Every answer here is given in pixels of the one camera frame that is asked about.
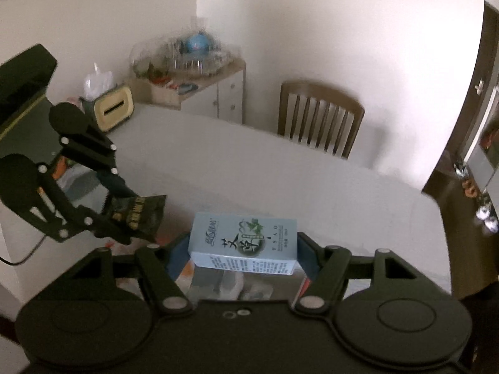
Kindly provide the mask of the black snack packet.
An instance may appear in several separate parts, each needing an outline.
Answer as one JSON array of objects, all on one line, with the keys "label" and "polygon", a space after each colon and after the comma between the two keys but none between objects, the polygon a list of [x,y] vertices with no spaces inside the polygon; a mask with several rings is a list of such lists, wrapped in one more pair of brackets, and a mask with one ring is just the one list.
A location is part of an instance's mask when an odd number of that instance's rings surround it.
[{"label": "black snack packet", "polygon": [[113,198],[105,213],[111,237],[122,244],[133,238],[155,242],[164,216],[167,196]]}]

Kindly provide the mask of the chicken breast snack bag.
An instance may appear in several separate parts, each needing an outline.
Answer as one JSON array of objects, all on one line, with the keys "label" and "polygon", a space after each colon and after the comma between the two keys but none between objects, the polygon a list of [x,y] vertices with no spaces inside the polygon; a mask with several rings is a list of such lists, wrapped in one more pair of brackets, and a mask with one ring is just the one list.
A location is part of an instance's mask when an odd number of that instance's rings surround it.
[{"label": "chicken breast snack bag", "polygon": [[292,275],[249,274],[196,267],[184,267],[176,280],[189,300],[287,300],[294,302],[307,277],[300,268]]}]

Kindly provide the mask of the white wooden sideboard cabinet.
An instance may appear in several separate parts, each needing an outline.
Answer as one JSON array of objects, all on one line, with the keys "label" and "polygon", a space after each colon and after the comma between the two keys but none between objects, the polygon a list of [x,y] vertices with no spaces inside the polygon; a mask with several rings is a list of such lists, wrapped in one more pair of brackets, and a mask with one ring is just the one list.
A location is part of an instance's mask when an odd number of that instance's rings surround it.
[{"label": "white wooden sideboard cabinet", "polygon": [[131,88],[134,100],[139,103],[242,124],[245,70],[245,61],[236,58],[210,77],[175,78],[167,84],[129,78],[126,84]]}]

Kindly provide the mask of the light blue carton box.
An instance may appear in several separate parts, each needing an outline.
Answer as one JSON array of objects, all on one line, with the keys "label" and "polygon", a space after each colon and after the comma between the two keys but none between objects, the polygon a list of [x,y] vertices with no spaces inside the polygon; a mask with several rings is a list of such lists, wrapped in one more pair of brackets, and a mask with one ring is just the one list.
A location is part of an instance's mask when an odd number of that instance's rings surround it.
[{"label": "light blue carton box", "polygon": [[198,213],[189,235],[189,256],[201,268],[291,275],[298,259],[297,221]]}]

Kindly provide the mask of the wooden dining chair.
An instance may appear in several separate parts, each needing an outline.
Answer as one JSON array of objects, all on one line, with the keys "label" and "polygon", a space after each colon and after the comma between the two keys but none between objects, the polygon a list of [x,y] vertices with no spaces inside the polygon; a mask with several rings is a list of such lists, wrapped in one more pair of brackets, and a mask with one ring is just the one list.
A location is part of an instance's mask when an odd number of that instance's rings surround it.
[{"label": "wooden dining chair", "polygon": [[280,89],[277,134],[346,160],[364,115],[357,100],[334,86],[289,80]]}]

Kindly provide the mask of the blue globe ornament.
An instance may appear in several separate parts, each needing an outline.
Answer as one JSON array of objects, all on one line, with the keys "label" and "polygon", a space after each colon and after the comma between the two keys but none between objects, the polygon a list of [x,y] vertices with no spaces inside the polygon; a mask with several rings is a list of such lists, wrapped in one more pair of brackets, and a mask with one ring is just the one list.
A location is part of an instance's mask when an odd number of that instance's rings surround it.
[{"label": "blue globe ornament", "polygon": [[211,41],[204,33],[198,33],[190,36],[186,40],[187,52],[208,51],[211,46]]}]

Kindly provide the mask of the beige tissue box holder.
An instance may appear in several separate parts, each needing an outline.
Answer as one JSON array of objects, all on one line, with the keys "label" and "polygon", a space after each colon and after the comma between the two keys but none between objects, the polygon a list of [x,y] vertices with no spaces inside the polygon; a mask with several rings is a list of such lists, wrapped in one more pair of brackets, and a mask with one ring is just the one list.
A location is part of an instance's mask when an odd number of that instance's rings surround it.
[{"label": "beige tissue box holder", "polygon": [[101,132],[109,132],[131,118],[134,111],[132,91],[126,84],[110,89],[95,100],[80,99],[84,112]]}]

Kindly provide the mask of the glass terrarium bowl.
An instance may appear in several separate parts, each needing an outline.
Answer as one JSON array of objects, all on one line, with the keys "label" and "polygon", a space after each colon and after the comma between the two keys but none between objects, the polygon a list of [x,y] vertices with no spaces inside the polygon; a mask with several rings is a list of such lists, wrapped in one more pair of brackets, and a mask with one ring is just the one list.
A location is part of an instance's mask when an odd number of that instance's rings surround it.
[{"label": "glass terrarium bowl", "polygon": [[165,38],[138,42],[131,49],[129,61],[137,79],[147,79],[153,84],[165,84],[172,63],[170,42]]}]

